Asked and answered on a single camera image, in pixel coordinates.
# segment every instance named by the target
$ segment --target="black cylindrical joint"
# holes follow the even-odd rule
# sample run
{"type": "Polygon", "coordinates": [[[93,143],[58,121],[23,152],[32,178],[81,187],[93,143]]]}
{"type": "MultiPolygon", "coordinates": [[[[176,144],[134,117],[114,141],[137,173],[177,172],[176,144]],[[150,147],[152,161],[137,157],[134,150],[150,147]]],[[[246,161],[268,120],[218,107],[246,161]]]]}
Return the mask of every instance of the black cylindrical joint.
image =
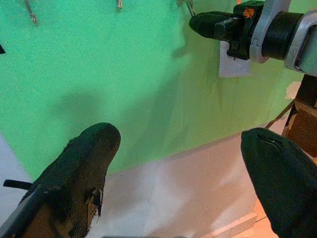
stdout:
{"type": "Polygon", "coordinates": [[[277,60],[284,60],[295,28],[303,14],[280,12],[270,24],[262,45],[262,55],[277,60]]]}

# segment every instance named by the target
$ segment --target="white baseboard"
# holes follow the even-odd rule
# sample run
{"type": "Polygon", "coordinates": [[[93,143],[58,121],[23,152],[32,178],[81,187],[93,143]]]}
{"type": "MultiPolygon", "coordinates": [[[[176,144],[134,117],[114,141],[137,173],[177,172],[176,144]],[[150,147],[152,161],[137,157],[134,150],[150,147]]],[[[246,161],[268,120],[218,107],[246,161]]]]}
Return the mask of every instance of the white baseboard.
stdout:
{"type": "Polygon", "coordinates": [[[212,233],[202,236],[202,238],[232,238],[254,226],[257,214],[252,212],[238,220],[224,226],[212,233]]]}

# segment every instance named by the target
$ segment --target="green backdrop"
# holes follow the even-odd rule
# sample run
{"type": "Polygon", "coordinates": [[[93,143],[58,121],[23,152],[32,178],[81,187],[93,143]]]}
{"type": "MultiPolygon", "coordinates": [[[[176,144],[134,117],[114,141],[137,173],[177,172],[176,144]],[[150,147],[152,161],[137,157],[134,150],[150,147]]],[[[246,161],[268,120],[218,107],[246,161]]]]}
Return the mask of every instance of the green backdrop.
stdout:
{"type": "MultiPolygon", "coordinates": [[[[315,1],[294,0],[305,12],[315,1]]],[[[110,122],[122,143],[110,172],[262,124],[301,74],[270,60],[219,78],[219,42],[188,26],[175,0],[0,0],[0,131],[35,179],[68,140],[110,122]]],[[[230,11],[235,0],[196,1],[230,11]]]]}

